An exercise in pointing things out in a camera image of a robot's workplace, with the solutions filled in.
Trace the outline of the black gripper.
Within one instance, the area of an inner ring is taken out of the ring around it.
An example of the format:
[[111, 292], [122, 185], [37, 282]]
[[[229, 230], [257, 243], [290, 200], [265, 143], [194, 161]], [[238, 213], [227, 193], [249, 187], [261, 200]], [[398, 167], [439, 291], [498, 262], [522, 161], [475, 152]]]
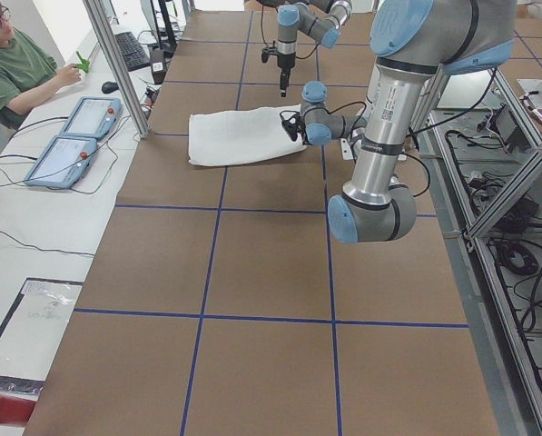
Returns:
[[281, 69], [279, 88], [281, 97], [287, 96], [287, 91], [290, 85], [291, 69], [296, 64], [296, 53], [284, 54], [277, 53], [277, 66]]
[[291, 119], [291, 140], [306, 143], [305, 123], [301, 119]]

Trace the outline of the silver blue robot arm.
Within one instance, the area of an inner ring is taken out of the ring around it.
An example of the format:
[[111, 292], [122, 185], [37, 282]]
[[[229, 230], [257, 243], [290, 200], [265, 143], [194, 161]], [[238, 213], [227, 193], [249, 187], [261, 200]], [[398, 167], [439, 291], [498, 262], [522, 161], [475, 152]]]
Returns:
[[352, 14], [351, 1], [259, 1], [262, 7], [277, 12], [277, 40], [265, 43], [261, 61], [266, 64], [274, 56], [281, 70], [279, 89], [285, 97], [290, 86], [291, 70], [296, 64], [298, 34], [305, 34], [315, 43], [332, 48], [340, 38], [340, 29]]
[[347, 137], [359, 147], [350, 181], [330, 198], [330, 231], [342, 243], [406, 235], [415, 199], [395, 175], [423, 85], [437, 71], [468, 74], [503, 64], [512, 53], [515, 1], [387, 1], [376, 13], [370, 48], [378, 82], [367, 117], [331, 114], [326, 88], [308, 82], [297, 120], [306, 143]]

